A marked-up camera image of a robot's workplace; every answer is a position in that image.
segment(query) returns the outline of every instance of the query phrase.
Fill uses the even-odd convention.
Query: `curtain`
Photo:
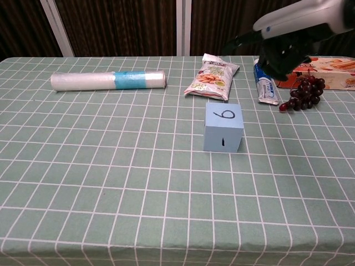
[[[55,2],[77,57],[176,55],[173,0]]]
[[[39,0],[0,0],[0,57],[61,57]]]
[[[263,15],[299,0],[192,0],[190,54],[219,55],[237,35],[252,30]],[[259,44],[244,45],[235,55],[258,55]],[[355,32],[343,33],[321,43],[320,55],[355,57]]]

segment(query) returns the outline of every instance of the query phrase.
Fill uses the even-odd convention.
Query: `cardboard box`
[[[291,74],[288,81],[275,80],[279,88],[296,88],[300,84],[297,78],[313,75],[323,78],[325,89],[355,90],[355,59],[311,57],[312,62],[301,64]]]

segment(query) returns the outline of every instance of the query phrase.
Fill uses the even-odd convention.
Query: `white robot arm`
[[[253,31],[228,42],[222,54],[261,42],[260,67],[287,80],[286,74],[316,54],[316,43],[354,28],[355,0],[301,0],[261,17]]]

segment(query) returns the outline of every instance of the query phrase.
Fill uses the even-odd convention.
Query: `green checkered tablecloth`
[[[238,153],[203,152],[202,57],[0,63],[0,265],[355,265],[355,91],[280,113],[255,57]],[[56,93],[53,72],[165,70],[166,89]],[[289,92],[278,90],[285,101]]]

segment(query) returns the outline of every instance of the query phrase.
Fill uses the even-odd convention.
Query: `snack bag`
[[[204,54],[202,67],[194,81],[184,91],[184,95],[194,94],[228,101],[232,79],[238,69],[239,65],[225,62],[214,55]]]

